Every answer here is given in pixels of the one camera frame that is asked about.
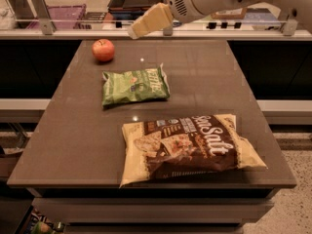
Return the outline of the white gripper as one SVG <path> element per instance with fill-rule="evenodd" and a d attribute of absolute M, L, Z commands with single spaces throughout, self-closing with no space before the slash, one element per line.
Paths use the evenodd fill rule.
<path fill-rule="evenodd" d="M 167 3 L 169 6 L 155 4 L 137 18 L 128 28 L 129 36 L 138 39 L 171 26 L 174 19 L 189 23 L 219 11 L 246 7 L 253 0 L 167 0 Z"/>

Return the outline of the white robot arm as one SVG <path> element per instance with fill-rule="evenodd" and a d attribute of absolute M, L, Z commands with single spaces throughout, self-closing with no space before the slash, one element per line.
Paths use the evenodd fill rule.
<path fill-rule="evenodd" d="M 289 17 L 312 31 L 312 0 L 167 0 L 148 9 L 128 29 L 133 39 L 169 27 L 173 20 L 189 23 L 210 14 L 243 8 L 258 2 L 278 7 Z"/>

